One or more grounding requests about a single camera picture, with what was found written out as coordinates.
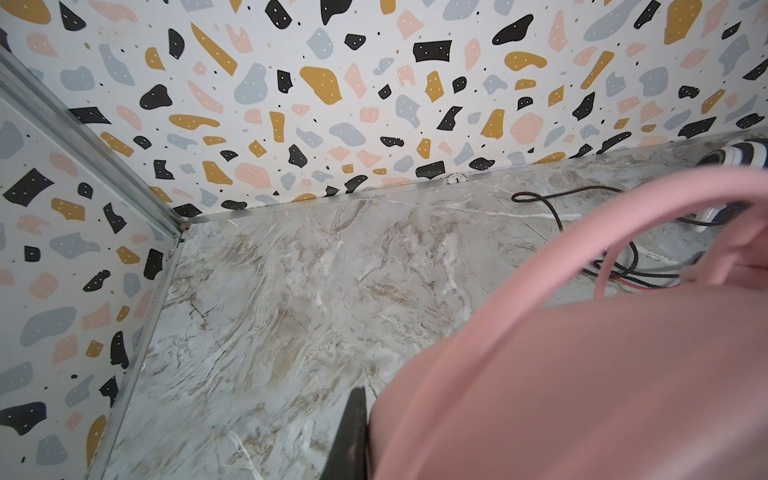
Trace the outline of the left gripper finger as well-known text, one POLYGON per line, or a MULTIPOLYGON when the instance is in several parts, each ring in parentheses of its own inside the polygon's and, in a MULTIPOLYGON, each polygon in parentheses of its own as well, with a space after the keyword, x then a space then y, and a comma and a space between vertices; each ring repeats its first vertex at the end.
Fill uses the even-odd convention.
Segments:
POLYGON ((368 478, 368 411, 361 387, 349 394, 336 436, 320 480, 366 480, 368 478))

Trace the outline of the pink headphones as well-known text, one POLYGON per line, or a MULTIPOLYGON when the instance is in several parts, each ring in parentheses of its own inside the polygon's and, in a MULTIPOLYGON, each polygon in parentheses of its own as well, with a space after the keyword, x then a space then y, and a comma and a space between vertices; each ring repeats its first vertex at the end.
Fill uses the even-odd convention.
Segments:
POLYGON ((703 167, 570 225, 455 335, 410 360, 370 416, 377 479, 763 479, 767 174, 703 167), (679 216, 749 205, 677 286, 548 298, 590 260, 679 216))

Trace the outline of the white black headphones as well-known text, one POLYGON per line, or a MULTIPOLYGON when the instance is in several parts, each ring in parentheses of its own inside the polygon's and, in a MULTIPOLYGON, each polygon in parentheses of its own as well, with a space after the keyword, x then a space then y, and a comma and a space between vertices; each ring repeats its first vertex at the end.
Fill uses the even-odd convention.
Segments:
MULTIPOLYGON (((767 140, 758 138, 746 139, 710 151, 696 164, 696 167, 706 166, 741 166, 766 170, 767 140)), ((696 214, 694 220, 700 222, 700 225, 696 225, 694 229, 697 232, 704 232, 708 227, 729 223, 748 207, 749 205, 744 202, 731 202, 709 207, 696 214)))

